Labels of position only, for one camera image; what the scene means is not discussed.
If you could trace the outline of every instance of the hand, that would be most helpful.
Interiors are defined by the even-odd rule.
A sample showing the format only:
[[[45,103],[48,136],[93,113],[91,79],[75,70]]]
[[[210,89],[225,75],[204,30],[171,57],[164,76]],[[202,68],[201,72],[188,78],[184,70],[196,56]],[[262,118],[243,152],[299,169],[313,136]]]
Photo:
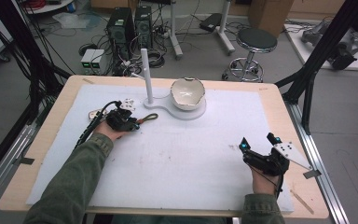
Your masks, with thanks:
[[[278,176],[263,175],[263,172],[251,167],[253,177],[253,191],[256,194],[276,194]]]
[[[123,136],[124,134],[126,134],[127,132],[117,132],[115,130],[113,130],[107,123],[106,121],[103,121],[102,123],[100,123],[95,129],[94,129],[95,133],[101,133],[103,135],[106,135],[108,138],[110,138],[112,140],[112,142],[114,142],[116,139],[120,138],[121,136]]]

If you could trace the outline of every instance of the white pole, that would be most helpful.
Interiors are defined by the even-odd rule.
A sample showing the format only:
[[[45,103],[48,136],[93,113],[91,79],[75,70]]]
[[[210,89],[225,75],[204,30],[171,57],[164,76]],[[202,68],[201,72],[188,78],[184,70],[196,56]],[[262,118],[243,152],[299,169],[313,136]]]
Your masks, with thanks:
[[[144,68],[146,90],[147,90],[147,102],[153,104],[153,92],[152,92],[152,81],[150,78],[150,69],[149,69],[149,58],[147,56],[147,49],[141,49],[142,55],[142,65]]]
[[[226,22],[227,22],[227,15],[228,15],[228,11],[229,11],[229,5],[231,4],[231,0],[227,0],[223,6],[223,18],[220,21],[220,30],[219,33],[222,34],[225,32],[226,29]]]

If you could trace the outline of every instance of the white paper sheet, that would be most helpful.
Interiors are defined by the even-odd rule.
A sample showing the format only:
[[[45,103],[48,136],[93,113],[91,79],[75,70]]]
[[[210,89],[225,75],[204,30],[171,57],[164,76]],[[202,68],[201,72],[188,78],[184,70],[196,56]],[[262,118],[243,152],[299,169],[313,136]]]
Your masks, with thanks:
[[[165,96],[169,89],[154,88],[153,94]],[[263,155],[271,150],[266,137],[269,126],[258,93],[207,90],[205,114],[183,121],[162,109],[144,108],[145,88],[104,85],[84,85],[79,91],[43,161],[28,204],[40,199],[69,157],[89,124],[88,113],[127,98],[135,101],[134,118],[156,112],[159,117],[115,142],[89,205],[242,209],[244,195],[252,193],[252,176],[238,145],[245,136],[252,150]],[[278,203],[283,212],[294,210],[285,185]]]

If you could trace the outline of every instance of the aluminum rail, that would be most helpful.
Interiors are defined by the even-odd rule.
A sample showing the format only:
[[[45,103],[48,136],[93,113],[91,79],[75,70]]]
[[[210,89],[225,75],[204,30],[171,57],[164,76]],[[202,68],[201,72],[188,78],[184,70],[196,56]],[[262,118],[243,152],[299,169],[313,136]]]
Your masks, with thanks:
[[[347,215],[345,214],[344,208],[339,201],[339,198],[334,190],[333,183],[330,181],[330,177],[324,167],[321,155],[312,139],[311,135],[307,135],[306,130],[301,125],[301,110],[298,105],[289,105],[286,103],[289,113],[292,115],[293,123],[295,124],[296,130],[302,141],[303,147],[309,158],[309,161],[315,170],[319,170],[321,175],[316,177],[319,187],[324,195],[324,199],[330,210],[330,214],[337,224],[349,224]]]

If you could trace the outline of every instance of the black stool seat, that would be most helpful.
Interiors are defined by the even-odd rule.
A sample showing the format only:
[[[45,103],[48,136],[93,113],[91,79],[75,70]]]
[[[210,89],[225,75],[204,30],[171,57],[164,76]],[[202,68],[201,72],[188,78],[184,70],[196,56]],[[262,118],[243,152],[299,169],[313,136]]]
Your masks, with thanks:
[[[238,32],[237,43],[253,52],[268,53],[275,50],[278,42],[277,38],[267,31],[249,28]]]

